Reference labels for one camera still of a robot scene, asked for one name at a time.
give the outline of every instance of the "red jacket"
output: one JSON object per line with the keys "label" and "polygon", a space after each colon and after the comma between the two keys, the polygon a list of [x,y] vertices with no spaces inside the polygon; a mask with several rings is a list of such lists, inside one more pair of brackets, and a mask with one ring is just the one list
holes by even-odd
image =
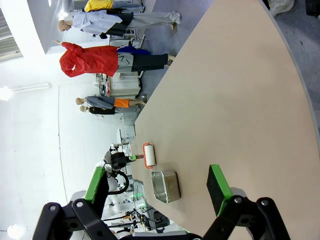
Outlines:
{"label": "red jacket", "polygon": [[112,77],[118,69],[116,46],[82,48],[69,42],[63,42],[62,46],[67,50],[60,58],[61,69],[71,78],[84,73]]}

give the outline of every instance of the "metal container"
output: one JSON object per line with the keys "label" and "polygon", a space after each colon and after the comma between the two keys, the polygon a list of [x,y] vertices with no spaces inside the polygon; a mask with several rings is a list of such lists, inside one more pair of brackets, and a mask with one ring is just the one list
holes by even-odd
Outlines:
{"label": "metal container", "polygon": [[178,176],[175,171],[152,171],[151,179],[156,199],[168,204],[181,197]]}

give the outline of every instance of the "yellow shirt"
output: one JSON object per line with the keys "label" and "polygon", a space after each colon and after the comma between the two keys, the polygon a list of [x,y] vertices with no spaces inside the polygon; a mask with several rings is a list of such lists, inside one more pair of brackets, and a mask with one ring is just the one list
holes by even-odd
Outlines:
{"label": "yellow shirt", "polygon": [[98,11],[101,9],[111,9],[113,0],[89,0],[84,7],[86,12]]}

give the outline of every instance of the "table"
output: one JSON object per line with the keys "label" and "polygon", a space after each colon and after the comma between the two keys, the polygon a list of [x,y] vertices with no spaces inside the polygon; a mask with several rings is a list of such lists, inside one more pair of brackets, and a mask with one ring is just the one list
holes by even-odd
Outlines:
{"label": "table", "polygon": [[[181,199],[155,199],[143,161],[132,176],[147,202],[192,233],[215,219],[206,182],[219,164],[248,198],[274,199],[292,240],[319,239],[320,157],[309,97],[288,44],[257,0],[215,0],[135,123],[137,153],[177,172]],[[236,228],[230,239],[250,239]]]}

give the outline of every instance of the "window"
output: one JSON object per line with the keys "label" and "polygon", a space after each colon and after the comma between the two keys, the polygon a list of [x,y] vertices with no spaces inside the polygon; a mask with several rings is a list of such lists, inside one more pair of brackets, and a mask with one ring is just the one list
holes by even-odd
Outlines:
{"label": "window", "polygon": [[5,17],[0,9],[0,62],[21,58],[22,53],[11,34]]}

